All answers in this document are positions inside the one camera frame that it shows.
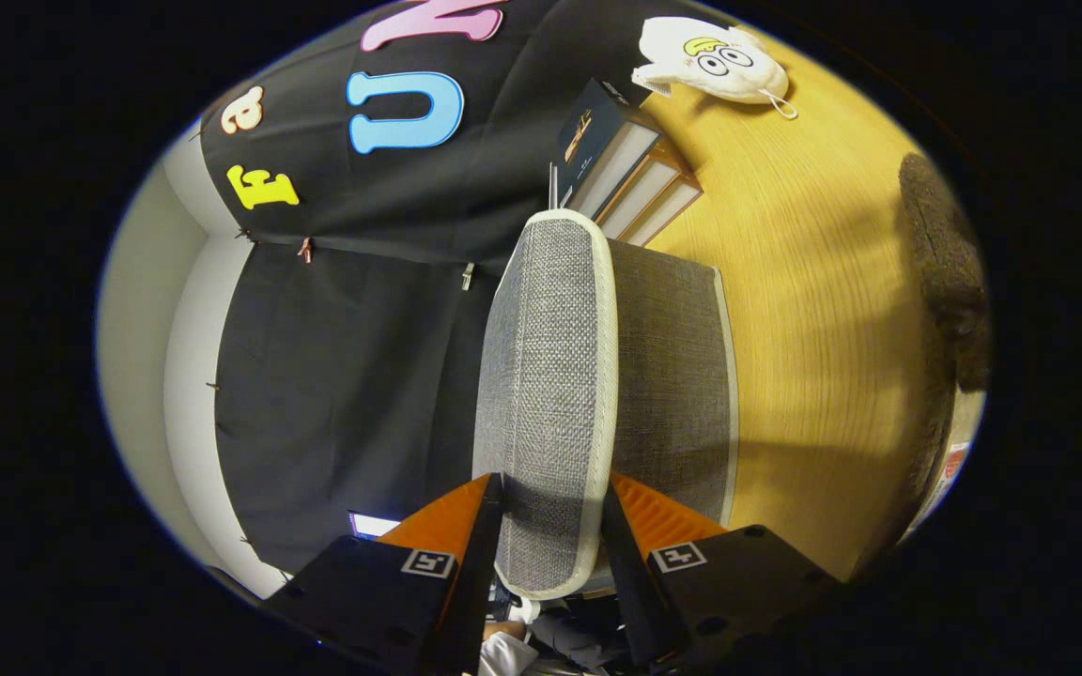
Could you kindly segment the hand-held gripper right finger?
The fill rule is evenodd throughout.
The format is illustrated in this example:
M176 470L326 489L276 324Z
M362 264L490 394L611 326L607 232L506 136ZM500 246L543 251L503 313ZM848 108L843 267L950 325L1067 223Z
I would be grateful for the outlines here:
M768 527L722 527L623 472L602 534L631 657L649 672L757 672L842 585Z

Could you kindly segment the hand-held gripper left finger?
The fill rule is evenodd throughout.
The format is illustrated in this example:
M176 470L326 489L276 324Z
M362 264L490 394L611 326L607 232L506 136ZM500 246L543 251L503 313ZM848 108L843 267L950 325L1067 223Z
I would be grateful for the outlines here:
M502 515L489 472L382 536L338 538L261 606L361 675L473 675Z

